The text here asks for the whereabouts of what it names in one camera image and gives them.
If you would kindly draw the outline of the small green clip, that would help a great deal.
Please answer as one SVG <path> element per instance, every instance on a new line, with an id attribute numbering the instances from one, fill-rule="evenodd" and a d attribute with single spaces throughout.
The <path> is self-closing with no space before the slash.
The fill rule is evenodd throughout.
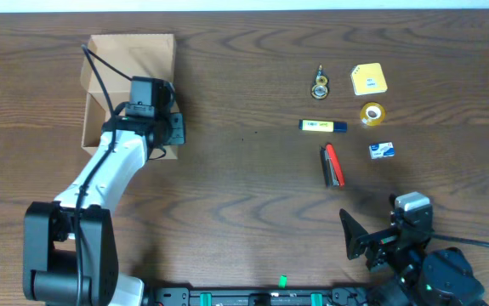
<path id="1" fill-rule="evenodd" d="M 287 285 L 287 277 L 285 275 L 281 275 L 280 276 L 280 279 L 279 279 L 279 284 L 278 286 L 281 288 L 281 289 L 284 289 Z"/>

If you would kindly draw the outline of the brown cardboard box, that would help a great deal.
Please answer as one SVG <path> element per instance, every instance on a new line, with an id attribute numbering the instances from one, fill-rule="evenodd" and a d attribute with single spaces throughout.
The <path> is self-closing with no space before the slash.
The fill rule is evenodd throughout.
<path id="1" fill-rule="evenodd" d="M 111 67 L 93 59 L 113 105 L 129 101 L 131 82 L 128 77 L 152 77 L 172 82 L 176 57 L 173 34 L 92 35 L 88 49 Z M 93 155 L 100 143 L 101 126 L 109 117 L 109 108 L 97 78 L 87 60 L 80 76 L 87 92 L 81 147 Z"/>

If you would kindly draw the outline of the yellow sticky note pad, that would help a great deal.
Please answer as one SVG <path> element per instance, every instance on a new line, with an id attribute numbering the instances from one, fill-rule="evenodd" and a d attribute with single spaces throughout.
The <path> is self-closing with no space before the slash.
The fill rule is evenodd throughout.
<path id="1" fill-rule="evenodd" d="M 388 85 L 379 63 L 356 65 L 350 72 L 356 96 L 385 93 Z"/>

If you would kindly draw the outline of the blue white staples box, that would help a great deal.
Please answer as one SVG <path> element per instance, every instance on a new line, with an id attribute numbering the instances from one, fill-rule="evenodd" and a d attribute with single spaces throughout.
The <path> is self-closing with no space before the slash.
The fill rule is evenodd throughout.
<path id="1" fill-rule="evenodd" d="M 372 160 L 393 157 L 395 148 L 392 142 L 370 144 L 369 154 Z"/>

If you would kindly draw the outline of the correction tape dispenser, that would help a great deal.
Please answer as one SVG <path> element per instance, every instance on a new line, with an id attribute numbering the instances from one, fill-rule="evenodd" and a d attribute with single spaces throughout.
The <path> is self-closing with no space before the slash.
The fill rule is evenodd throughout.
<path id="1" fill-rule="evenodd" d="M 314 84 L 310 90 L 311 96 L 318 100 L 325 99 L 329 95 L 328 83 L 329 80 L 323 72 L 323 66 L 322 64 L 319 64 Z"/>

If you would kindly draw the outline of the clear yellow tape roll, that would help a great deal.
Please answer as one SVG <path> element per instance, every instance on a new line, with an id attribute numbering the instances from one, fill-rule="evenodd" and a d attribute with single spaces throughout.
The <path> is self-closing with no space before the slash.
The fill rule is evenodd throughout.
<path id="1" fill-rule="evenodd" d="M 369 127 L 380 125 L 385 118 L 384 107 L 377 102 L 369 102 L 363 105 L 360 112 L 361 122 Z"/>

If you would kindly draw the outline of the yellow highlighter blue cap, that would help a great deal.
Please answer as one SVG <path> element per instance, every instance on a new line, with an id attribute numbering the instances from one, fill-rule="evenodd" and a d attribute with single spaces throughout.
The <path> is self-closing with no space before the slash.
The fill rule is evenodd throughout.
<path id="1" fill-rule="evenodd" d="M 309 132 L 346 133 L 348 126 L 346 122 L 301 119 L 299 129 Z"/>

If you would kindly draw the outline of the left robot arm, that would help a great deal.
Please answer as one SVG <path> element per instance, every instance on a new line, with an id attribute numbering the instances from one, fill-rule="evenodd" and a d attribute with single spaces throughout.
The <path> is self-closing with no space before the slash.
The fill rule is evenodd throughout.
<path id="1" fill-rule="evenodd" d="M 129 106 L 105 122 L 96 152 L 51 202 L 24 216 L 22 286 L 47 305 L 144 305 L 145 283 L 120 273 L 112 216 L 131 178 L 153 150 L 185 142 L 181 113 L 134 114 Z"/>

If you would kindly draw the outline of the black mounting rail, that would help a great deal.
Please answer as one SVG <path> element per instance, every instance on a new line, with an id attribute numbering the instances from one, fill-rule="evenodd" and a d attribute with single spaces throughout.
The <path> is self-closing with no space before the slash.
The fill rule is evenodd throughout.
<path id="1" fill-rule="evenodd" d="M 313 289 L 147 288 L 142 306 L 366 306 L 364 287 Z"/>

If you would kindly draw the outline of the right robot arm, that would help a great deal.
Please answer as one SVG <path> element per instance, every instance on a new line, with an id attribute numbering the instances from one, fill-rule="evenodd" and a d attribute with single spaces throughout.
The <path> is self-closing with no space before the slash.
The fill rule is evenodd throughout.
<path id="1" fill-rule="evenodd" d="M 484 286 L 474 277 L 469 261 L 456 247 L 427 252 L 433 237 L 431 208 L 391 212 L 392 225 L 367 232 L 344 209 L 339 211 L 348 259 L 365 256 L 374 272 L 384 268 L 393 278 L 367 289 L 368 305 L 485 305 Z"/>

